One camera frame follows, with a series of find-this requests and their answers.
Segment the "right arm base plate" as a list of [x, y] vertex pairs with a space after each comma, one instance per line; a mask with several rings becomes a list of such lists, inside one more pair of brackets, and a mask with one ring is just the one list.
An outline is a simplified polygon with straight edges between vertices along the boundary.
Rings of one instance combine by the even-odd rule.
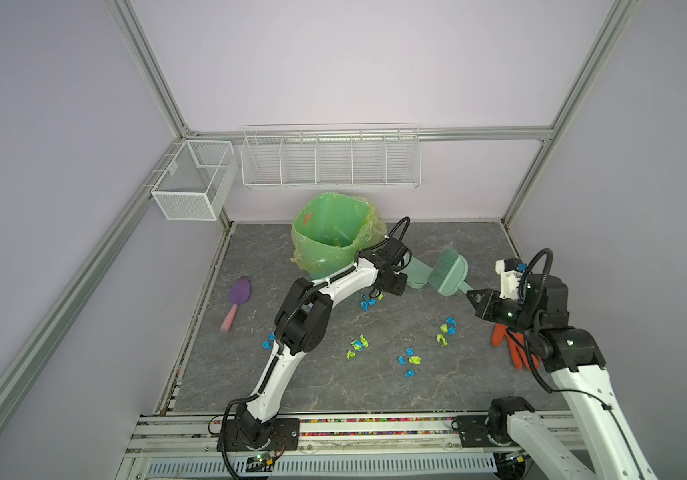
[[513, 442], [505, 429], [486, 415], [459, 415], [451, 421], [451, 429], [459, 436], [462, 448], [507, 447]]

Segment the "green hand brush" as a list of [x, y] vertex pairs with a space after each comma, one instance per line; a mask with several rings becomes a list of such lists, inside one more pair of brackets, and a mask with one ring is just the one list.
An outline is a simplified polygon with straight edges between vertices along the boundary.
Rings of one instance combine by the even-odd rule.
[[431, 270], [427, 284], [441, 296], [453, 296], [459, 292], [471, 291], [467, 283], [469, 262], [457, 251], [455, 246], [447, 245], [441, 251], [437, 264]]

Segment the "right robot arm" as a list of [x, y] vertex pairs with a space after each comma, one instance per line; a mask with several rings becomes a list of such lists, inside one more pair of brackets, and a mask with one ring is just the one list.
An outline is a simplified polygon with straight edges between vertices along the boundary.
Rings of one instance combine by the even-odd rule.
[[491, 403], [489, 437], [521, 448], [551, 479], [653, 479], [613, 391], [607, 362], [595, 338], [569, 324], [569, 288], [551, 275], [551, 266], [549, 248], [527, 263], [499, 260], [499, 288], [471, 290], [467, 299], [477, 318], [515, 336], [539, 386], [565, 398], [591, 465], [578, 460], [521, 397]]

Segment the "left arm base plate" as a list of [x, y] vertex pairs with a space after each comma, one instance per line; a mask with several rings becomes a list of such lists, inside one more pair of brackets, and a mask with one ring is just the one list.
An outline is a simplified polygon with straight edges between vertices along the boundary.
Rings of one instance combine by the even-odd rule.
[[299, 418], [276, 418], [260, 424], [254, 420], [229, 418], [221, 428], [217, 450], [227, 452], [248, 450], [295, 451], [300, 439]]

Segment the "green dustpan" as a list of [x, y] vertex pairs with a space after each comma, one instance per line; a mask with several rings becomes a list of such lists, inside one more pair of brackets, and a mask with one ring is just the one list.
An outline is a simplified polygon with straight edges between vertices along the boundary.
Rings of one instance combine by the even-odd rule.
[[415, 257], [409, 261], [407, 267], [403, 269], [403, 273], [407, 276], [407, 286], [414, 290], [419, 290], [427, 285], [437, 289], [445, 280], [445, 274], [439, 272], [436, 267]]

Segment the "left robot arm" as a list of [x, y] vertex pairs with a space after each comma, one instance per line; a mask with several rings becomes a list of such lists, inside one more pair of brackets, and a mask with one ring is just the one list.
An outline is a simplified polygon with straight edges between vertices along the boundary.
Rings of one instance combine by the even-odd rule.
[[218, 450], [264, 449], [274, 428], [281, 400], [301, 360], [323, 340], [336, 304], [366, 289], [403, 295], [411, 250], [403, 242], [411, 220], [403, 217], [371, 247], [355, 253], [353, 262], [319, 280], [297, 279], [275, 316], [274, 340], [261, 376], [249, 396], [229, 401], [221, 415]]

